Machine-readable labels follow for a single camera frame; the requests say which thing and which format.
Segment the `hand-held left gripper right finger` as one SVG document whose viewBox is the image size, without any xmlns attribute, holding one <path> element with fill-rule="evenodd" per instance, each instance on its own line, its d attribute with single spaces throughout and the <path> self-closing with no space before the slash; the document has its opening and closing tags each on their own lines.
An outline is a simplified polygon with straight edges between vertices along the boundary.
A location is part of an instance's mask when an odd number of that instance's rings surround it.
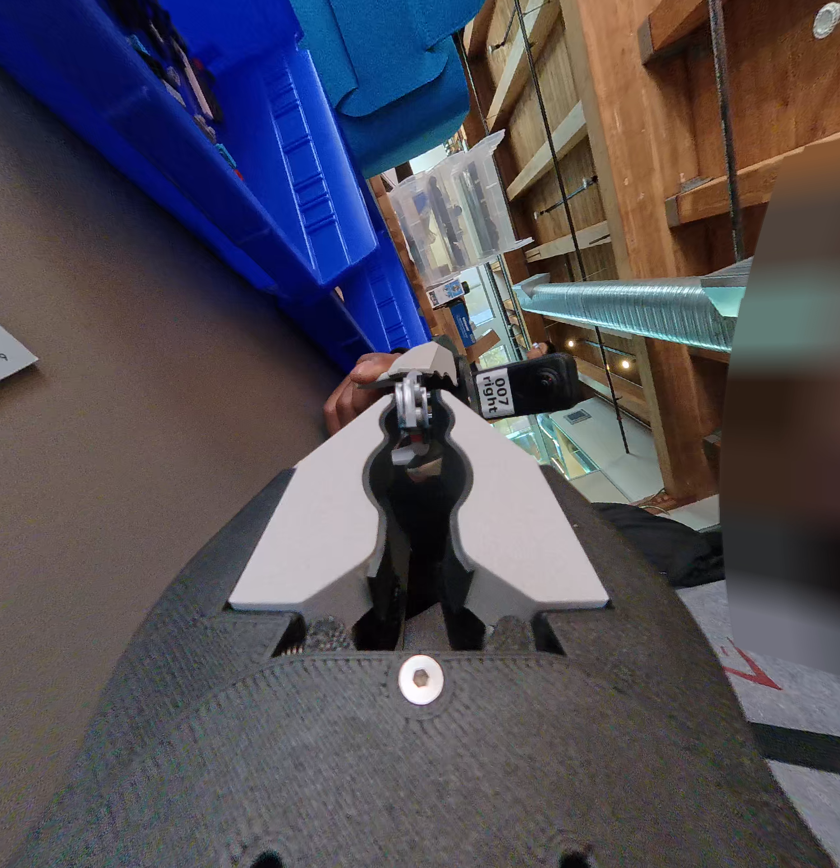
<svg viewBox="0 0 840 868">
<path fill-rule="evenodd" d="M 434 399 L 449 507 L 451 609 L 601 609 L 609 602 L 541 466 L 450 393 Z"/>
</svg>

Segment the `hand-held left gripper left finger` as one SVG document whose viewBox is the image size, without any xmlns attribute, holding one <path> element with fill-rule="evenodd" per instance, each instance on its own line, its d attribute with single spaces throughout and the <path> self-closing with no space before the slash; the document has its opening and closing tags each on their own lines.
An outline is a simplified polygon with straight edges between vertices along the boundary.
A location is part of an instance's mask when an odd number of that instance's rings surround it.
<svg viewBox="0 0 840 868">
<path fill-rule="evenodd" d="M 386 520 L 371 462 L 389 434 L 384 396 L 299 461 L 229 596 L 239 611 L 368 611 Z"/>
</svg>

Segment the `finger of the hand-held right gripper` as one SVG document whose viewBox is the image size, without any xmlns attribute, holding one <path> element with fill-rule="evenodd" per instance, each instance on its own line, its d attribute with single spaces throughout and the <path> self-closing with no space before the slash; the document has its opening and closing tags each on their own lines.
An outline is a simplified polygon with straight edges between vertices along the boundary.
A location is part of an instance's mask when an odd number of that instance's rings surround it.
<svg viewBox="0 0 840 868">
<path fill-rule="evenodd" d="M 387 394 L 394 398 L 397 380 L 412 370 L 436 375 L 436 383 L 429 385 L 430 404 L 435 392 L 459 395 L 459 373 L 455 356 L 438 342 L 427 342 L 407 350 L 372 387 L 385 389 Z"/>
</svg>

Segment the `grey red toy brick model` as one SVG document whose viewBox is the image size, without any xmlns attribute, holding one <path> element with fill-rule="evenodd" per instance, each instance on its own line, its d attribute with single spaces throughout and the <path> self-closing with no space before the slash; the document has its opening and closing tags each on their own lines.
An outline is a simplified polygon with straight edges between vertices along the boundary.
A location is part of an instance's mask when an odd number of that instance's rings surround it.
<svg viewBox="0 0 840 868">
<path fill-rule="evenodd" d="M 436 439 L 429 396 L 429 385 L 435 383 L 435 374 L 412 370 L 394 388 L 397 431 L 391 460 L 415 484 L 429 482 L 441 473 L 442 447 Z"/>
</svg>

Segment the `person's right forearm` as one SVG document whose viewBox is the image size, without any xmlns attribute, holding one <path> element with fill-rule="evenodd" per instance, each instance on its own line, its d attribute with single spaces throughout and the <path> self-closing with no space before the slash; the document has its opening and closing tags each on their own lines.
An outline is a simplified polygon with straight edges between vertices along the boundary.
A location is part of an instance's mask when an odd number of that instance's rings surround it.
<svg viewBox="0 0 840 868">
<path fill-rule="evenodd" d="M 675 589 L 726 579 L 720 528 L 696 530 L 641 507 L 595 503 L 593 507 Z"/>
</svg>

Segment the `grey-brown desk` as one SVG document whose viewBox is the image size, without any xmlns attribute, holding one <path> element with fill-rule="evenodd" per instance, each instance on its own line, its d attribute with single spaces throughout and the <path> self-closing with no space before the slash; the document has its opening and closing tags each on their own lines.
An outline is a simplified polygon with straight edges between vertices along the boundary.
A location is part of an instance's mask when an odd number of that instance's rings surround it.
<svg viewBox="0 0 840 868">
<path fill-rule="evenodd" d="M 39 359 L 0 385 L 6 841 L 166 585 L 320 443 L 338 376 L 1 69 L 0 324 Z"/>
</svg>

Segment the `person's right hand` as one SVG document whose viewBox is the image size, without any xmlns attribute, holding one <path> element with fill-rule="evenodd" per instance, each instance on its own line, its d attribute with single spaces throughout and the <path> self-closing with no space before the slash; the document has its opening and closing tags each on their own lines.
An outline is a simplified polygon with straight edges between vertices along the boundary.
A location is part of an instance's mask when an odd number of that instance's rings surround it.
<svg viewBox="0 0 840 868">
<path fill-rule="evenodd" d="M 360 356 L 348 376 L 334 390 L 324 404 L 324 422 L 330 437 L 336 435 L 381 397 L 385 389 L 372 387 L 388 373 L 389 368 L 404 353 L 368 353 Z"/>
</svg>

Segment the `blue plastic bin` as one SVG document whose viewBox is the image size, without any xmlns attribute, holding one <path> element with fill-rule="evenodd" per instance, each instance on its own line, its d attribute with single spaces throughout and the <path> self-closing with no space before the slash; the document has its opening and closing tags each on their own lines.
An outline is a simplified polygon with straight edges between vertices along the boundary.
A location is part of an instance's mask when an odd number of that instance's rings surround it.
<svg viewBox="0 0 840 868">
<path fill-rule="evenodd" d="M 244 180 L 106 2 L 0 2 L 0 63 L 254 283 L 281 298 L 333 288 L 375 249 L 375 230 L 290 2 L 161 3 L 216 79 L 222 142 Z"/>
<path fill-rule="evenodd" d="M 429 341 L 403 263 L 384 224 L 375 249 L 339 277 L 278 307 L 344 373 L 366 353 L 389 353 Z"/>
</svg>

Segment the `clear plastic organizer box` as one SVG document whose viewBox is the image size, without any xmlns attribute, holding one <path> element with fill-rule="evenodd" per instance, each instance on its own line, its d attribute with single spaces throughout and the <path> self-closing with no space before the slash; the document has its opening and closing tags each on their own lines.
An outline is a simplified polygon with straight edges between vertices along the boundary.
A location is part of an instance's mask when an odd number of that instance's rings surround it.
<svg viewBox="0 0 840 868">
<path fill-rule="evenodd" d="M 505 132 L 448 156 L 389 192 L 408 253 L 425 288 L 533 242 L 516 238 L 494 160 Z"/>
</svg>

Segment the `teal plastic bin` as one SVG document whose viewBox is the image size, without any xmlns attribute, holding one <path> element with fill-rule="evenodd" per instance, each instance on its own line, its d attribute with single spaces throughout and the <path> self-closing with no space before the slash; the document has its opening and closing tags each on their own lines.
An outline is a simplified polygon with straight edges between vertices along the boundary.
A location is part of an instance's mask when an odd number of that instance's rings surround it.
<svg viewBox="0 0 840 868">
<path fill-rule="evenodd" d="M 482 1 L 293 1 L 358 170 L 379 175 L 443 144 L 469 113 L 455 36 Z"/>
</svg>

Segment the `pile of mixed toy bricks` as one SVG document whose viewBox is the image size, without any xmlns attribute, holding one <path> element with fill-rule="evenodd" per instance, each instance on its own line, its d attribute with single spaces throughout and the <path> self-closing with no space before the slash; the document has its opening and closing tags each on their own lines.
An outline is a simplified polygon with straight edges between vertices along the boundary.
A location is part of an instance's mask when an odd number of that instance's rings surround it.
<svg viewBox="0 0 840 868">
<path fill-rule="evenodd" d="M 107 1 L 105 5 L 136 55 L 192 117 L 231 172 L 244 180 L 236 160 L 222 142 L 224 112 L 216 94 L 216 79 L 189 48 L 169 11 L 157 1 Z"/>
</svg>

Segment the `brick instruction booklet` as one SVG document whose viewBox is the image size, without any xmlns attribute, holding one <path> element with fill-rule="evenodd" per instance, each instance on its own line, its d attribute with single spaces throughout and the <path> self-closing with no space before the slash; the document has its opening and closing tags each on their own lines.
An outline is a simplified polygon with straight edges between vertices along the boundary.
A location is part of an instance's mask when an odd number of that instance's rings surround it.
<svg viewBox="0 0 840 868">
<path fill-rule="evenodd" d="M 0 383 L 38 362 L 34 353 L 0 326 Z"/>
</svg>

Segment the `silver spiral air duct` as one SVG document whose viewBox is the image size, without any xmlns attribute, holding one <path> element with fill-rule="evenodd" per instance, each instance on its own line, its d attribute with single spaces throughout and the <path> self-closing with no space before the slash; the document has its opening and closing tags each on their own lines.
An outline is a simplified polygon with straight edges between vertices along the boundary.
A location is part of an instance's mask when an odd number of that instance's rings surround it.
<svg viewBox="0 0 840 868">
<path fill-rule="evenodd" d="M 514 287 L 525 312 L 646 339 L 729 353 L 753 258 L 681 278 L 552 283 L 548 275 Z"/>
</svg>

